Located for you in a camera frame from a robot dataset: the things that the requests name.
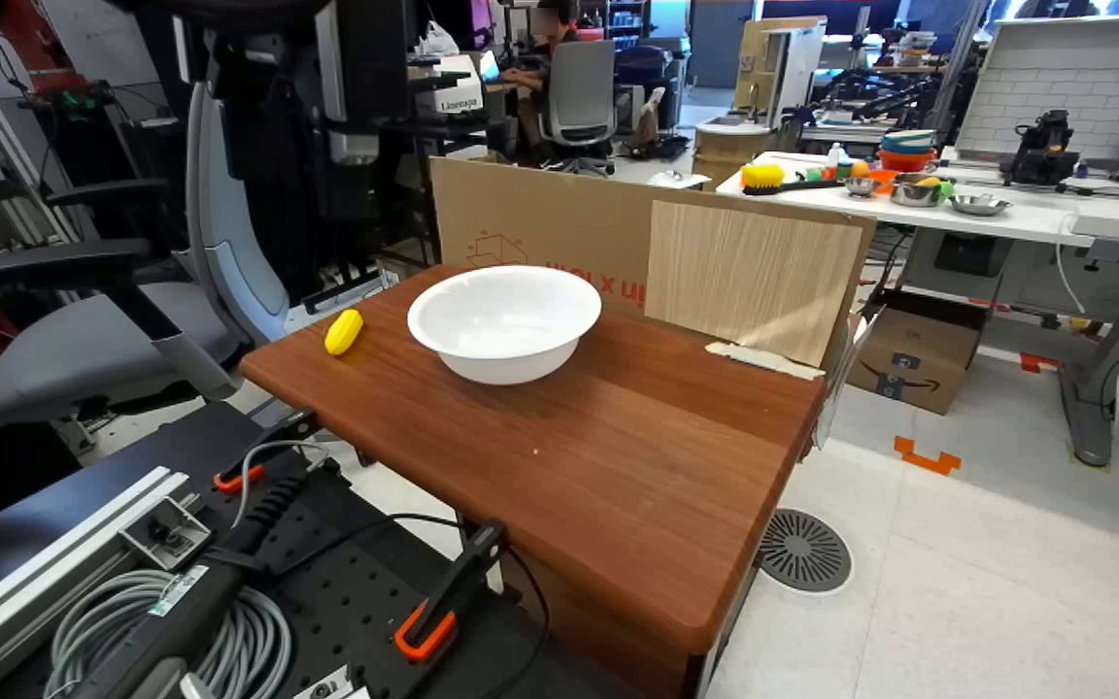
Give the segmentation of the yellow corn toy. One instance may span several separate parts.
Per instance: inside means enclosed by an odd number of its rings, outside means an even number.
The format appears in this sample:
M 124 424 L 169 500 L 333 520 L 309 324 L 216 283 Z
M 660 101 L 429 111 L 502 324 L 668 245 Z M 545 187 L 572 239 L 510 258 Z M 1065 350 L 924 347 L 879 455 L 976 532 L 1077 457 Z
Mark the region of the yellow corn toy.
M 350 353 L 354 342 L 363 340 L 363 328 L 367 328 L 367 318 L 363 318 L 357 311 L 344 311 L 344 316 L 327 328 L 324 350 L 327 350 L 332 358 Z

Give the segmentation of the white bowl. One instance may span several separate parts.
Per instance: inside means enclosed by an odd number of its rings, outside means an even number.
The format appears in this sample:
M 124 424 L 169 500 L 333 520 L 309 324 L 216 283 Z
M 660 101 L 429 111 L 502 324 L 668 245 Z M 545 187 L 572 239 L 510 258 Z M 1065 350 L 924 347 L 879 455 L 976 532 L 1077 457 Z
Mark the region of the white bowl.
M 429 283 L 409 334 L 464 380 L 534 386 L 564 371 L 600 318 L 603 294 L 583 276 L 489 266 Z

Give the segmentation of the yellow toy on table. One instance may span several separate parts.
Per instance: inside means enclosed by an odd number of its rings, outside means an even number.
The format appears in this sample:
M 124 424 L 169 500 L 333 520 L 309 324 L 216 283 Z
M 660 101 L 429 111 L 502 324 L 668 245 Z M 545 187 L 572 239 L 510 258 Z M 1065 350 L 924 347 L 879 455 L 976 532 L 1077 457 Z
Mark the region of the yellow toy on table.
M 791 170 L 782 164 L 745 164 L 743 166 L 743 195 L 771 195 L 782 192 Z

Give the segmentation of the cardboard box panel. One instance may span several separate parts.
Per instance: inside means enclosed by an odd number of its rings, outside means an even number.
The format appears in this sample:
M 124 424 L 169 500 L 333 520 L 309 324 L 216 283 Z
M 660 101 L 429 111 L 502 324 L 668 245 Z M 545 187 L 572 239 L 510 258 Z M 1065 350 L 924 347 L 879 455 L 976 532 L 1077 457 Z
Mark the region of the cardboard box panel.
M 647 311 L 666 283 L 655 266 L 655 187 L 435 158 L 431 199 L 449 266 L 569 268 L 631 311 Z

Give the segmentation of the grey swivel chair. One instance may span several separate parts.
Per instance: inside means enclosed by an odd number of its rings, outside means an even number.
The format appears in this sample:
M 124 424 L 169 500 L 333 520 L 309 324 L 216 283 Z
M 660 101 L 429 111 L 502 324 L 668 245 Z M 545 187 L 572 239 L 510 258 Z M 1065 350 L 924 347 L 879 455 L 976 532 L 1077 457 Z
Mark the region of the grey swivel chair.
M 548 158 L 608 157 L 617 131 L 616 46 L 559 44 L 548 68 L 545 143 Z

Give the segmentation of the round floor drain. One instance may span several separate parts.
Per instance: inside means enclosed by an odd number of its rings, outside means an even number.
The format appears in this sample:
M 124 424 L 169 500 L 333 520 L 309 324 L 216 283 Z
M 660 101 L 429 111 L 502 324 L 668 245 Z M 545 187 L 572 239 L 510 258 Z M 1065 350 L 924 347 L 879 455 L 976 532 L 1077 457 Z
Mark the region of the round floor drain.
M 852 579 L 857 560 L 844 538 L 822 516 L 778 508 L 757 566 L 791 589 L 827 596 Z

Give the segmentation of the brown cardboard box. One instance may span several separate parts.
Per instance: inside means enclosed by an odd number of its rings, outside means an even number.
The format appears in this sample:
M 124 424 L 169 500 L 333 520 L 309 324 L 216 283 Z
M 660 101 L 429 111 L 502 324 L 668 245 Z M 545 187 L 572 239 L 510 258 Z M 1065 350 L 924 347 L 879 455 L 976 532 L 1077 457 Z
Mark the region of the brown cardboard box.
M 984 306 L 890 290 L 846 380 L 944 417 L 972 371 L 984 328 Z

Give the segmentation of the white background table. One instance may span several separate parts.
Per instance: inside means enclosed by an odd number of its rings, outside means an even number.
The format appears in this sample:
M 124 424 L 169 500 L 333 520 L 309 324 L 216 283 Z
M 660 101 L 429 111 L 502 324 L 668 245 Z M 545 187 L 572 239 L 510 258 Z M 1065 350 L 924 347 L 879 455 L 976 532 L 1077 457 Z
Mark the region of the white background table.
M 1089 258 L 1119 261 L 1119 187 L 1098 180 L 1091 187 L 1065 183 L 1061 192 L 1015 192 L 991 180 L 980 166 L 953 166 L 950 180 L 958 195 L 999 199 L 999 213 L 964 213 L 958 204 L 906 208 L 893 199 L 857 199 L 846 187 L 805 183 L 805 170 L 822 166 L 822 157 L 805 153 L 762 153 L 749 158 L 782 164 L 787 187 L 771 192 L 778 208 L 800 208 L 811 213 L 846 213 L 876 226 L 928 230 L 958 239 L 989 239 L 1008 245 L 1048 250 L 1048 274 L 1065 288 L 1065 299 L 1077 305 L 1074 274 L 1065 268 L 1065 250 L 1083 250 Z M 1119 299 L 1111 305 L 1111 331 L 1091 353 L 1061 367 L 1061 408 L 1074 441 L 1074 455 L 1083 468 L 1104 472 L 1111 461 L 1116 426 L 1119 426 Z

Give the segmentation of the orange floor tape marker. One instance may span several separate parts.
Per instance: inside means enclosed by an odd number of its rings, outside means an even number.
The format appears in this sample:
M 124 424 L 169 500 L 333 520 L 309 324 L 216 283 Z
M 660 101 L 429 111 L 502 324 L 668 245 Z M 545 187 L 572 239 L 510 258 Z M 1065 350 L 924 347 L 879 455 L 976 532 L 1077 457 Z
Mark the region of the orange floor tape marker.
M 958 474 L 964 468 L 960 455 L 950 455 L 950 452 L 936 452 L 936 455 L 924 455 L 919 447 L 919 441 L 910 434 L 893 434 L 893 455 L 906 461 L 906 468 L 919 468 L 919 472 L 928 472 L 928 474 Z

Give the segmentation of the grey office chair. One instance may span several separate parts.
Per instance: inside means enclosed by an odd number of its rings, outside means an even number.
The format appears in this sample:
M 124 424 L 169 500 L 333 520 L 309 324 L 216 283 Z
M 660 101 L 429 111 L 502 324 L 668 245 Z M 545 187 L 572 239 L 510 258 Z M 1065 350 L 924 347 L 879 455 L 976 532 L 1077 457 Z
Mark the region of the grey office chair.
M 181 274 L 169 180 L 108 180 L 52 195 L 130 213 L 118 239 L 0 254 L 0 290 L 72 290 L 0 350 L 0 426 L 87 408 L 147 403 L 182 388 L 226 402 L 254 334 Z

